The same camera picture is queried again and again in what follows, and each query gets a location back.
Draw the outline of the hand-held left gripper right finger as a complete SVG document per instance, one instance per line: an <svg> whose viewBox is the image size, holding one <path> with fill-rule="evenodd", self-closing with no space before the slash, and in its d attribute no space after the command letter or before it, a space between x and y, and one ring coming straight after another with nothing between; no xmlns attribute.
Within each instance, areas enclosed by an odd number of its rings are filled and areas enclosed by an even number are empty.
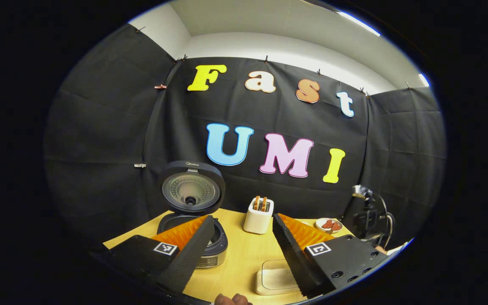
<svg viewBox="0 0 488 305"><path fill-rule="evenodd" d="M352 234L333 237L289 216L273 216L273 234L304 297L341 289L379 267L388 255Z"/></svg>

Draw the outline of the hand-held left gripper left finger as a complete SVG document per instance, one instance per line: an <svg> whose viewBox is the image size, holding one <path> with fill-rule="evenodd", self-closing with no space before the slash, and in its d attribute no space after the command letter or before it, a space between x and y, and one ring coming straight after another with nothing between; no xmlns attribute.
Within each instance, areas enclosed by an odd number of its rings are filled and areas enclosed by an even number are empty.
<svg viewBox="0 0 488 305"><path fill-rule="evenodd" d="M142 286L182 293L213 233L214 218L201 216L151 238L130 237L107 260Z"/></svg>

